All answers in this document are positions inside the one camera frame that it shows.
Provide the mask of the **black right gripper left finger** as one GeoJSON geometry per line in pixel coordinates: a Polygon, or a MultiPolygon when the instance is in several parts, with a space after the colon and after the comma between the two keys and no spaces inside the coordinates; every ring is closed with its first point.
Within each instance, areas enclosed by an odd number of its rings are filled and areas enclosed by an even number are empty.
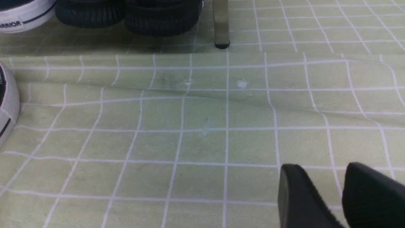
{"type": "Polygon", "coordinates": [[[297,164],[283,164],[278,187],[281,228],[342,228],[307,172],[297,164]]]}

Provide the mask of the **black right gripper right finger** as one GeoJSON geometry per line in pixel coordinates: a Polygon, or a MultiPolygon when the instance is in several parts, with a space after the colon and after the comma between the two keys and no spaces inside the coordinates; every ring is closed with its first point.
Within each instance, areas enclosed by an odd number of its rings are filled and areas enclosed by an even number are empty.
{"type": "Polygon", "coordinates": [[[405,186],[360,162],[346,168],[342,206],[350,228],[405,226],[405,186]]]}

